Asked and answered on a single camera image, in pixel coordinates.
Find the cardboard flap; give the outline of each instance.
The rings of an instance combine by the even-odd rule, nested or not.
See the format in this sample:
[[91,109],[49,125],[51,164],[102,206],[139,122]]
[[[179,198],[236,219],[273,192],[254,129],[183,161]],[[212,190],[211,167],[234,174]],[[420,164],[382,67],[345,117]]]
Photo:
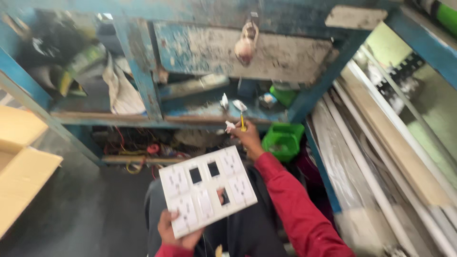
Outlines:
[[0,144],[14,143],[24,147],[33,143],[48,126],[33,113],[0,106]]
[[48,181],[62,159],[28,147],[0,171],[0,238]]

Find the red sleeve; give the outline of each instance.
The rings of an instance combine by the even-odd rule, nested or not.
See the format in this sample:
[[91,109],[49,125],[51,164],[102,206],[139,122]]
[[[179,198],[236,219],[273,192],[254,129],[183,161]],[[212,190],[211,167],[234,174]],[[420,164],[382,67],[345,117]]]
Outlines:
[[348,257],[351,249],[309,199],[300,182],[271,154],[255,162],[293,248],[300,257]]
[[192,257],[193,255],[193,250],[188,250],[181,246],[162,244],[155,257]]

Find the switch board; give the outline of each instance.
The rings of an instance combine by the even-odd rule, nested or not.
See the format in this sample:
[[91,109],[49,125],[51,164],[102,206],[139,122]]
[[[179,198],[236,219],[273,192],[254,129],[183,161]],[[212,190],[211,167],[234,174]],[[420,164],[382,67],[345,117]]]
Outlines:
[[[257,203],[236,146],[195,157],[159,170],[176,238],[185,236]],[[217,190],[224,188],[225,204]]]

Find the green plastic basket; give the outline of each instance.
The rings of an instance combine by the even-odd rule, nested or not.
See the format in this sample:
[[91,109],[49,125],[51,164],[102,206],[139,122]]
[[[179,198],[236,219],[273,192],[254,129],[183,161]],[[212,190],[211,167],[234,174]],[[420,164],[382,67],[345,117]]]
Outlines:
[[262,148],[279,161],[289,162],[300,152],[304,131],[302,124],[273,123],[262,140]]

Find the floor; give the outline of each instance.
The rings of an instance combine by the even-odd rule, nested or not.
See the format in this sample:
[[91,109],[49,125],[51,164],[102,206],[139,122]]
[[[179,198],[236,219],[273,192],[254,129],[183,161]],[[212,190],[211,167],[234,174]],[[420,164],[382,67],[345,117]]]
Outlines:
[[149,170],[99,169],[52,131],[34,147],[64,161],[0,241],[2,257],[146,256]]

